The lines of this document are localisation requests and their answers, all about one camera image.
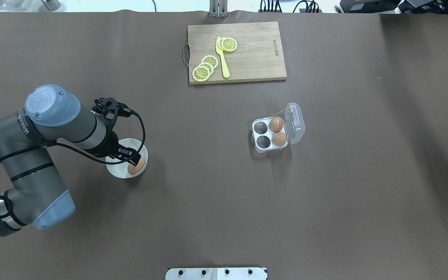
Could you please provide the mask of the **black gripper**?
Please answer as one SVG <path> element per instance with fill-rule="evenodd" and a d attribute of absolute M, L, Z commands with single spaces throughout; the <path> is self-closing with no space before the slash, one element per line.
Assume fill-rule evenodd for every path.
<path fill-rule="evenodd" d="M 94 100 L 92 112 L 98 114 L 98 120 L 105 125 L 105 136 L 101 142 L 91 149 L 91 154 L 97 158 L 111 157 L 138 166 L 142 158 L 138 150 L 119 144 L 119 138 L 113 131 L 118 117 L 130 117 L 132 110 L 124 103 L 114 98 L 99 98 Z"/>

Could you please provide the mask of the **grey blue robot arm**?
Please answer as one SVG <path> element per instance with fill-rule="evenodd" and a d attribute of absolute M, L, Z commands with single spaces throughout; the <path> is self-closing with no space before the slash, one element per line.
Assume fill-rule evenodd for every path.
<path fill-rule="evenodd" d="M 38 230 L 69 218 L 76 207 L 49 152 L 63 147 L 108 165 L 138 165 L 138 148 L 121 145 L 114 132 L 118 117 L 139 113 L 114 98 L 98 98 L 89 109 L 63 87 L 45 84 L 31 92 L 22 108 L 0 118 L 0 164 L 12 188 L 0 192 L 0 238 L 32 224 Z"/>

